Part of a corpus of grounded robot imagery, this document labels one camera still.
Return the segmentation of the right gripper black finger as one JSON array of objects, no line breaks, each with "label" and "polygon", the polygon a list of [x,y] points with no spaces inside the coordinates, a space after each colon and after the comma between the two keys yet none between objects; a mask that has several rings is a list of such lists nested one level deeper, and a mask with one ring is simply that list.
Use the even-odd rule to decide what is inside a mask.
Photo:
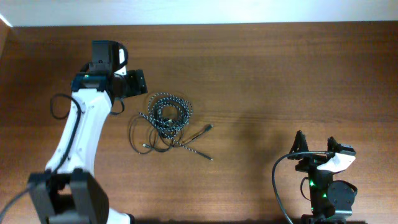
[{"label": "right gripper black finger", "polygon": [[308,144],[305,139],[305,135],[301,130],[296,132],[294,143],[291,147],[290,154],[295,153],[293,156],[289,156],[290,160],[301,160],[304,158],[304,152],[308,152]]},{"label": "right gripper black finger", "polygon": [[327,151],[328,152],[340,152],[340,144],[336,141],[336,139],[331,136],[327,140]]}]

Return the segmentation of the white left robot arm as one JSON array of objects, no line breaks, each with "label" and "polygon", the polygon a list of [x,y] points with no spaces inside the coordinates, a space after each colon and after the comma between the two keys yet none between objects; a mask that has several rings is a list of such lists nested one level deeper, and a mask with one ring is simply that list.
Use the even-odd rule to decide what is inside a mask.
[{"label": "white left robot arm", "polygon": [[69,112],[60,142],[41,173],[32,173],[28,191],[41,223],[134,223],[129,213],[109,206],[94,175],[101,131],[116,100],[143,95],[142,70],[127,70],[128,51],[113,40],[94,40],[92,59],[71,83]]}]

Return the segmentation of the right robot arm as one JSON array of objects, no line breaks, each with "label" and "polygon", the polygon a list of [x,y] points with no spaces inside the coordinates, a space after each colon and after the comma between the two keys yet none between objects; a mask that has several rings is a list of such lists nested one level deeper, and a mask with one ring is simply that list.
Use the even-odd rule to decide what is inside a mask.
[{"label": "right robot arm", "polygon": [[346,223],[352,216],[352,205],[358,188],[333,176],[346,170],[356,159],[350,145],[340,144],[333,137],[327,140],[325,155],[309,151],[305,135],[297,131],[290,150],[290,160],[298,160],[295,170],[307,176],[312,213],[302,215],[302,223]]}]

